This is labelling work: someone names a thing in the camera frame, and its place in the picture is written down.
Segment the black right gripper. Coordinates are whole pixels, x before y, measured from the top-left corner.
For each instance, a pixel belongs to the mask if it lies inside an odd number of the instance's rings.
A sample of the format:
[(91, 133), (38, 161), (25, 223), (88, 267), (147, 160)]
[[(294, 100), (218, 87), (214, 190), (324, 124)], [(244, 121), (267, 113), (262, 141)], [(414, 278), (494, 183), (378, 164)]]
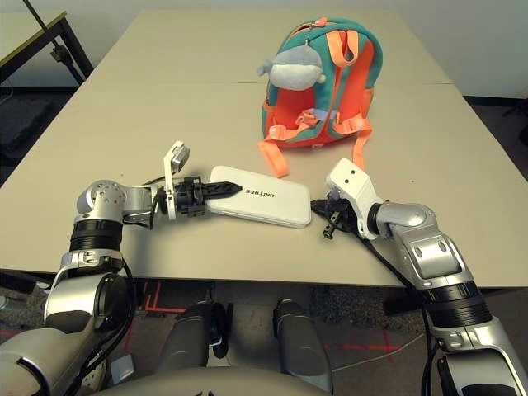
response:
[(317, 199), (310, 202), (310, 207), (316, 215), (329, 215), (329, 222), (323, 230), (326, 239), (333, 239), (336, 230), (359, 235), (356, 213), (348, 200), (333, 197)]

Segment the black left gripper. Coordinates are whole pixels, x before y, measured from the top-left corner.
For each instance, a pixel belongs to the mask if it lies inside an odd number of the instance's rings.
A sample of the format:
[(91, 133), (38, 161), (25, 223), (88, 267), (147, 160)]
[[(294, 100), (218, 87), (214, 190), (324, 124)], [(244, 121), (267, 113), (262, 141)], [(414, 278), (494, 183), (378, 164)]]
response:
[(203, 183), (201, 177), (185, 177), (174, 186), (176, 212), (189, 218), (205, 214), (206, 199), (229, 198), (242, 190), (231, 181)]

